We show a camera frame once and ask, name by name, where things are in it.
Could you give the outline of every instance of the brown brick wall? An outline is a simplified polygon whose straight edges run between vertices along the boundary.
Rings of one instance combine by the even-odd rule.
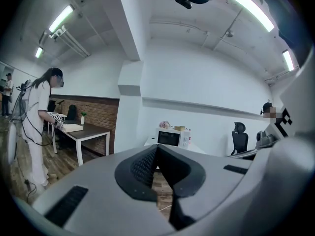
[[[118,111],[118,99],[107,99],[85,96],[67,96],[67,95],[51,95],[51,100],[56,101],[55,112],[67,115],[70,105],[75,105],[77,108],[77,120],[81,120],[81,112],[87,113],[85,122],[110,129],[109,153],[114,153],[114,139],[116,129],[116,119]],[[64,100],[62,109],[58,102]],[[106,137],[86,140],[82,145],[105,155]]]

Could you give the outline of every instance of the white table leg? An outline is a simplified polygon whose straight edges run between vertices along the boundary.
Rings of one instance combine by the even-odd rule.
[[[77,157],[78,157],[78,163],[79,166],[83,164],[83,159],[82,159],[82,150],[81,150],[81,141],[76,140],[75,141],[76,147],[77,147]]]
[[[106,155],[109,155],[109,134],[106,135]]]
[[[54,133],[54,129],[55,127],[53,125],[51,125],[51,134],[53,136],[53,147],[54,147],[54,153],[57,154],[57,148],[56,148],[56,136]]]

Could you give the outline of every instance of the tube light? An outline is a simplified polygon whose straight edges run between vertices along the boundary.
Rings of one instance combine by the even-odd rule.
[[[252,0],[236,0],[239,2],[242,6],[244,6],[247,10],[250,11],[251,14],[253,14],[261,23],[265,26],[268,32],[270,32],[274,25],[269,20],[269,18],[266,16],[265,13],[252,1]]]
[[[287,66],[289,68],[289,71],[294,70],[293,62],[292,62],[292,59],[291,59],[289,51],[285,50],[282,54],[284,56],[284,59],[286,61]]]
[[[54,20],[54,22],[51,24],[51,26],[49,27],[49,30],[51,32],[54,32],[56,30],[56,28],[58,27],[58,25],[60,25],[60,23],[73,11],[71,5],[68,5],[63,11],[62,13],[59,14],[59,16]]]
[[[37,52],[36,52],[36,54],[35,54],[35,57],[36,57],[36,58],[39,58],[39,56],[40,56],[40,54],[41,54],[42,51],[43,51],[43,49],[39,47],[39,48],[37,49]]]

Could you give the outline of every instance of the white microwave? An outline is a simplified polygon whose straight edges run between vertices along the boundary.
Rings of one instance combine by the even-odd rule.
[[[156,141],[158,144],[172,145],[179,148],[188,148],[189,131],[178,131],[175,129],[157,128]]]

